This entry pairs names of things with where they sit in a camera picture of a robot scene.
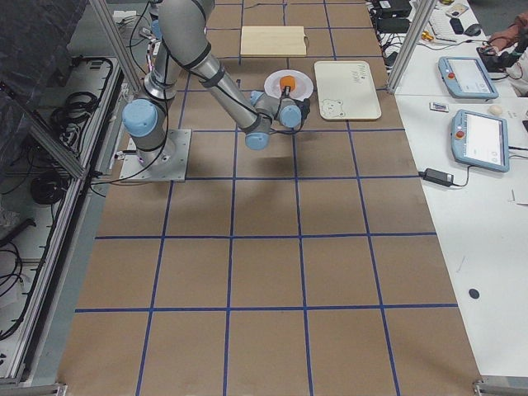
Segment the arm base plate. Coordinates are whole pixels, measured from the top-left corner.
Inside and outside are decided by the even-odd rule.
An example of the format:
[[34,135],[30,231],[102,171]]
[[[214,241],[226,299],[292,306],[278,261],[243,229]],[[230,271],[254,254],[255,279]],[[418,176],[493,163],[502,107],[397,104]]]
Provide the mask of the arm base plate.
[[129,139],[119,179],[124,182],[184,182],[191,145],[191,130],[168,131],[163,148],[152,152],[138,151]]

